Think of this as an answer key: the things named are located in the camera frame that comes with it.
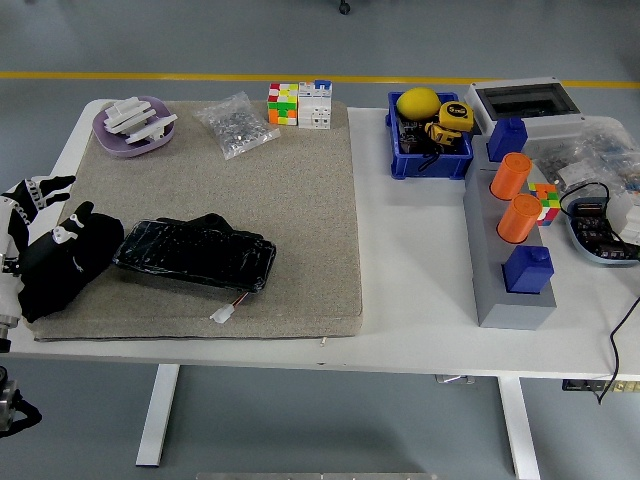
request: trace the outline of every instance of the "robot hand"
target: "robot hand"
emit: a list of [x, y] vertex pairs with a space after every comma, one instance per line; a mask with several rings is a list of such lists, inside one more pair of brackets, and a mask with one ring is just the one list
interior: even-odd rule
[[22, 316], [33, 322], [64, 309], [109, 265], [124, 240], [120, 220], [84, 202], [68, 219], [20, 254]]
[[69, 198], [59, 190], [74, 181], [73, 176], [34, 177], [0, 194], [0, 353], [9, 350], [7, 329], [14, 328], [21, 315], [18, 258], [29, 244], [28, 225], [40, 210]]
[[33, 177], [23, 180], [7, 192], [0, 195], [4, 210], [12, 209], [9, 219], [0, 214], [0, 231], [6, 231], [12, 237], [18, 251], [23, 251], [29, 244], [27, 226], [33, 222], [40, 210], [56, 202], [69, 198], [68, 193], [59, 193], [73, 182], [76, 177]]

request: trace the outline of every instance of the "blue block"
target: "blue block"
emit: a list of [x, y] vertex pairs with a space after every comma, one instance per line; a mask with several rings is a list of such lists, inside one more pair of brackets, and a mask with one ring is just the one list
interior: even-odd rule
[[527, 129], [521, 118], [500, 118], [489, 138], [489, 161], [501, 162], [507, 153], [521, 152], [527, 142]]
[[502, 266], [509, 293], [540, 293], [553, 275], [547, 247], [518, 245]]
[[314, 82], [313, 86], [315, 88], [324, 87], [326, 90], [329, 90], [331, 88], [331, 81], [330, 80], [316, 80]]

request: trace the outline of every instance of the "purple bowl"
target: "purple bowl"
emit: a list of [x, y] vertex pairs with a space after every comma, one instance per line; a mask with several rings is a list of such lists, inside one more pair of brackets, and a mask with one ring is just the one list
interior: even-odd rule
[[[151, 104], [151, 108], [156, 111], [155, 115], [147, 119], [147, 125], [151, 125], [159, 119], [171, 115], [171, 112], [167, 109], [165, 104], [155, 97], [138, 97], [138, 99], [143, 102], [149, 102]], [[96, 117], [93, 119], [93, 133], [96, 134], [100, 145], [102, 145], [109, 153], [118, 157], [127, 158], [142, 155], [143, 153], [155, 150], [156, 148], [161, 147], [162, 145], [167, 143], [173, 138], [173, 124], [176, 123], [171, 122], [169, 125], [164, 127], [164, 137], [162, 137], [160, 140], [157, 140], [155, 142], [140, 140], [138, 142], [128, 144], [125, 141], [127, 139], [126, 135], [120, 133], [109, 133], [105, 130], [104, 121], [106, 119], [107, 113], [105, 110], [102, 110], [98, 115], [96, 115]]]

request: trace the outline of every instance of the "table leg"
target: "table leg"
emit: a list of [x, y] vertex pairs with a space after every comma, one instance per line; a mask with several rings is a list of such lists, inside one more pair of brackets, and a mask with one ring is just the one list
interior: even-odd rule
[[540, 480], [520, 379], [498, 377], [498, 385], [516, 477], [520, 480]]
[[179, 370], [180, 365], [158, 365], [156, 382], [153, 385], [147, 419], [144, 423], [140, 449], [136, 459], [138, 467], [157, 467], [160, 465], [162, 445], [171, 414], [171, 404]]

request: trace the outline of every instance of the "rubik's cube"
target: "rubik's cube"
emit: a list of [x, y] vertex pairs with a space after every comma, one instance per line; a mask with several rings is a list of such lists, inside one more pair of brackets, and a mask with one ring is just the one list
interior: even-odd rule
[[272, 83], [267, 100], [269, 123], [298, 124], [298, 84]]
[[560, 200], [556, 186], [550, 183], [529, 183], [529, 192], [538, 197], [542, 203], [542, 213], [538, 217], [538, 225], [551, 225], [560, 211]]
[[300, 82], [298, 90], [298, 126], [300, 128], [331, 128], [331, 93], [329, 80]]

